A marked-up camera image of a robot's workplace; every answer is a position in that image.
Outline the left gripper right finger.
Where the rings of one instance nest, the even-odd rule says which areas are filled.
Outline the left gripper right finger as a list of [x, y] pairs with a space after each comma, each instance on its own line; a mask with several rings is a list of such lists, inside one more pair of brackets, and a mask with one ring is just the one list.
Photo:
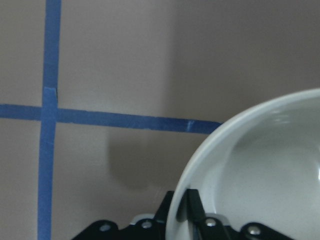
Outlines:
[[199, 223], [205, 217], [206, 213], [199, 191], [197, 189], [186, 189], [178, 205], [176, 220], [179, 223], [184, 221]]

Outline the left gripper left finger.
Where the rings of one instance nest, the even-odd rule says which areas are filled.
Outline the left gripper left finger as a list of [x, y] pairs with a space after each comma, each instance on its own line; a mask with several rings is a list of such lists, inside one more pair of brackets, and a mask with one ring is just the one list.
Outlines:
[[170, 205], [173, 199], [174, 191], [170, 190], [167, 191], [160, 206], [158, 207], [153, 219], [157, 223], [166, 223], [169, 210], [170, 210]]

